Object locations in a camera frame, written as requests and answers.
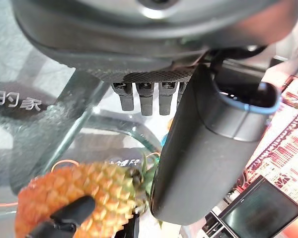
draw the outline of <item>monitor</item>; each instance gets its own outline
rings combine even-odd
[[[272,238],[298,217],[298,204],[260,176],[219,217],[240,238]]]

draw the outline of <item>screen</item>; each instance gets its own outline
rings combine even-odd
[[[222,220],[240,238],[272,238],[297,216],[298,205],[265,181]]]

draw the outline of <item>black monitor frame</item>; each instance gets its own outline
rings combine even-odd
[[[247,189],[245,189],[238,197],[237,199],[235,199],[228,207],[226,207],[220,214],[219,214],[219,218],[221,219],[221,221],[230,229],[231,232],[233,232],[237,237],[239,237],[239,235],[234,231],[233,228],[231,228],[223,219],[226,215],[228,215],[229,213],[231,213],[237,206],[239,206],[241,204],[241,202],[243,202],[243,200],[248,197],[252,192],[254,192],[262,183],[268,183],[272,189],[275,189],[277,192],[279,192],[280,194],[282,194],[283,196],[285,196],[290,202],[292,202],[295,206],[298,207],[298,204],[296,202],[294,202],[289,196],[287,196],[285,193],[283,193],[282,191],[280,191],[277,187],[275,187],[274,185],[272,185],[267,179],[265,179],[262,175],[260,175],[253,183],[250,184],[250,186],[247,187]],[[273,238],[276,235],[278,235],[283,229],[285,229],[287,226],[289,226],[295,219],[298,218],[298,214],[293,217],[290,222],[288,222],[287,224],[285,224],[284,226],[282,226],[279,230],[277,230],[275,232],[274,235],[272,235],[269,238]]]

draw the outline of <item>pineapple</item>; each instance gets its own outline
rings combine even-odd
[[[92,215],[78,228],[76,238],[110,238],[133,217],[138,191],[148,190],[155,167],[146,183],[135,181],[130,170],[107,163],[62,167],[33,179],[18,195],[15,219],[17,238],[24,238],[52,213],[84,195],[96,201]]]

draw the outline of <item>glass table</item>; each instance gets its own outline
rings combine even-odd
[[[153,116],[141,116],[136,93],[135,110],[122,112],[110,85],[34,49],[16,25],[9,1],[0,1],[0,238],[14,237],[18,192],[57,162],[137,167],[144,156],[159,153],[176,98],[171,114],[160,116],[155,92]],[[157,226],[150,214],[142,222]],[[141,233],[157,236],[154,229]]]

